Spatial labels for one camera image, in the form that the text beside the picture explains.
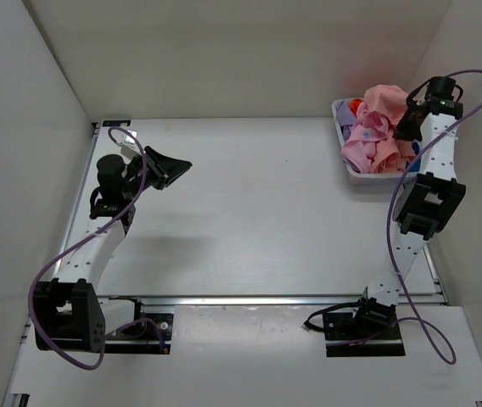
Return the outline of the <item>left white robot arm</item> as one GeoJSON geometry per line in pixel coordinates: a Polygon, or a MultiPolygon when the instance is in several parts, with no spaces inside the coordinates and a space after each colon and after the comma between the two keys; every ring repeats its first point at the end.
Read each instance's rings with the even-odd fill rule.
{"type": "Polygon", "coordinates": [[[38,282],[31,295],[40,350],[55,343],[64,351],[97,353],[107,335],[118,329],[127,337],[144,333],[147,316],[139,300],[101,301],[95,287],[131,228],[135,217],[132,200],[137,193],[148,188],[164,190],[191,167],[189,161],[167,157],[150,147],[134,153],[129,162],[118,154],[98,160],[98,185],[91,194],[85,243],[68,254],[56,277],[38,282]]]}

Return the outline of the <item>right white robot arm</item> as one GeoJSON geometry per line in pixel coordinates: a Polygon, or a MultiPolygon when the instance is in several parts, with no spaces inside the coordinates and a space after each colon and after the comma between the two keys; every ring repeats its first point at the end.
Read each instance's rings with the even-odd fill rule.
{"type": "Polygon", "coordinates": [[[418,253],[441,232],[462,202],[466,187],[454,166],[456,129],[463,117],[463,90],[450,76],[434,76],[406,97],[406,112],[394,138],[418,142],[420,167],[411,178],[401,179],[387,215],[390,269],[367,287],[350,318],[350,331],[360,339],[387,330],[405,280],[418,253]]]}

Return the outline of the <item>salmon pink t shirt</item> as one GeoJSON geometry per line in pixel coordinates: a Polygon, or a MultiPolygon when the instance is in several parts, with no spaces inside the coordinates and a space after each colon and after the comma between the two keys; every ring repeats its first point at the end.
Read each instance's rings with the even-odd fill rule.
{"type": "Polygon", "coordinates": [[[367,142],[369,173],[402,172],[415,157],[410,142],[394,138],[396,127],[406,112],[407,93],[394,85],[376,85],[366,90],[357,110],[361,125],[371,131],[367,142]]]}

